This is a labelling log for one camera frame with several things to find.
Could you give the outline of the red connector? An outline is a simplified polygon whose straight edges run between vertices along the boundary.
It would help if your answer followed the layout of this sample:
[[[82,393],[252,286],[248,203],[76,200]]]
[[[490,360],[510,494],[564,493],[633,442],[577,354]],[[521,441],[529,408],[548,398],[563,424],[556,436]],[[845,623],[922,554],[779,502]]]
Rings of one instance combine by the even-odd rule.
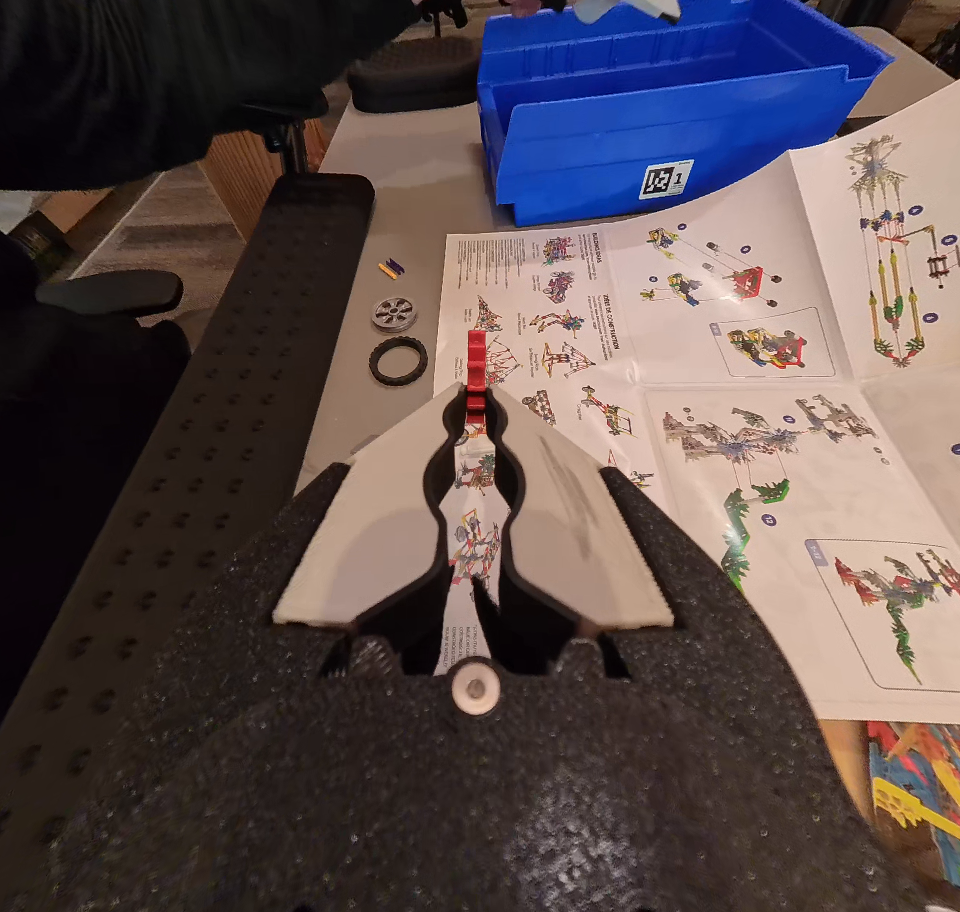
[[[487,333],[470,330],[466,347],[465,411],[466,421],[484,424],[487,405]]]

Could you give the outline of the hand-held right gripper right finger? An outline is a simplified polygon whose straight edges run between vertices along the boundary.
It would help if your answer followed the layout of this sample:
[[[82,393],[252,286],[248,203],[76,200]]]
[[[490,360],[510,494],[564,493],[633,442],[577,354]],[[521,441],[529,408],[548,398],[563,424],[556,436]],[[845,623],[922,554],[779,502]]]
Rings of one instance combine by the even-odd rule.
[[[486,392],[501,530],[498,605],[511,630],[671,628],[674,614],[601,465],[502,390]]]

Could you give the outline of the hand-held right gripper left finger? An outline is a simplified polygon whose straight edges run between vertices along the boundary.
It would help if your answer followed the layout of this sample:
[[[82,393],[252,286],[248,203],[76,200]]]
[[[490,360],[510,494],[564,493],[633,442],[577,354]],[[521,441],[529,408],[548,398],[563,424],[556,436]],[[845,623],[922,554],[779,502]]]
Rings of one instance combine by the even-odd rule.
[[[275,623],[434,630],[452,568],[441,503],[467,390],[455,383],[359,451],[284,589]]]

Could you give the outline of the grey wheel hub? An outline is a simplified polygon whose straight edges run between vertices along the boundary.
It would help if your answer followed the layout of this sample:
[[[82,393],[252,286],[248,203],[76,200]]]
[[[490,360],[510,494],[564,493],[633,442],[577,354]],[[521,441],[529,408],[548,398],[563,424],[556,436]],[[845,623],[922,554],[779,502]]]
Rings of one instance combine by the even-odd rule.
[[[379,332],[398,335],[410,330],[418,320],[418,306],[402,295],[385,298],[374,305],[370,320]]]

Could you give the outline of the building instruction sheet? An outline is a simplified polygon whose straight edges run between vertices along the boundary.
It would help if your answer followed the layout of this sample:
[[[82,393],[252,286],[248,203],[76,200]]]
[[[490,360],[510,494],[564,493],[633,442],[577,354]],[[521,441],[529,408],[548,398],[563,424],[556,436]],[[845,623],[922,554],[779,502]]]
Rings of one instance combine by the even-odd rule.
[[[450,235],[486,376],[718,563],[823,718],[958,724],[958,82],[692,202]]]

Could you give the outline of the blue plastic bin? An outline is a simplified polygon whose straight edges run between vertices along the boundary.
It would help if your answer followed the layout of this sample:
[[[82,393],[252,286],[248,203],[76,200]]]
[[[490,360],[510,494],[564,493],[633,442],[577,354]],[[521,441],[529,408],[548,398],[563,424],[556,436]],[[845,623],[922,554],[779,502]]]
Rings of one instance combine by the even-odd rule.
[[[894,61],[798,0],[679,0],[486,21],[477,104],[496,204],[517,226],[701,198],[831,139]]]

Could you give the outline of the black rubber tyre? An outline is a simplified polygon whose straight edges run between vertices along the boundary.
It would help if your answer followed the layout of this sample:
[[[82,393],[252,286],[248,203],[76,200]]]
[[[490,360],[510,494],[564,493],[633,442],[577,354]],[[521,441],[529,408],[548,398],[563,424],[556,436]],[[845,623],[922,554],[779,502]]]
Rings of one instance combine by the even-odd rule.
[[[388,353],[399,349],[408,349],[416,353],[416,363],[402,375],[389,375],[381,369],[381,361]],[[379,385],[386,388],[405,388],[425,375],[429,356],[426,346],[420,340],[406,335],[395,335],[380,342],[371,351],[367,364],[371,377]]]

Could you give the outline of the black perforated board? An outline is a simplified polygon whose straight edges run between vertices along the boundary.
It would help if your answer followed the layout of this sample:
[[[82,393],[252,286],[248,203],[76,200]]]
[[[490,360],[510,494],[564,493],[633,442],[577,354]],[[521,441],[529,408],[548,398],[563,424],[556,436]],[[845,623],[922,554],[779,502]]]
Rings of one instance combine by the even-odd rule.
[[[182,613],[294,492],[375,207],[279,179],[2,727],[2,865],[60,834]]]

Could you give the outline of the black office chair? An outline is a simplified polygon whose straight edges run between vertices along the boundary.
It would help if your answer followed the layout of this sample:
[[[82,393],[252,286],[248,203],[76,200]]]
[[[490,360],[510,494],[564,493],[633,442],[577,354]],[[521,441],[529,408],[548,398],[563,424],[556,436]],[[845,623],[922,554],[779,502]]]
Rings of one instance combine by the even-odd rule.
[[[480,40],[463,35],[394,41],[351,65],[345,83],[364,113],[463,106],[476,100],[480,56]],[[306,122],[328,111],[323,92],[293,102],[246,102],[227,115],[221,131],[259,135],[266,150],[279,155],[282,174],[306,174]]]
[[[111,270],[39,285],[35,300],[82,316],[146,318],[170,313],[185,294],[182,279],[167,270]]]

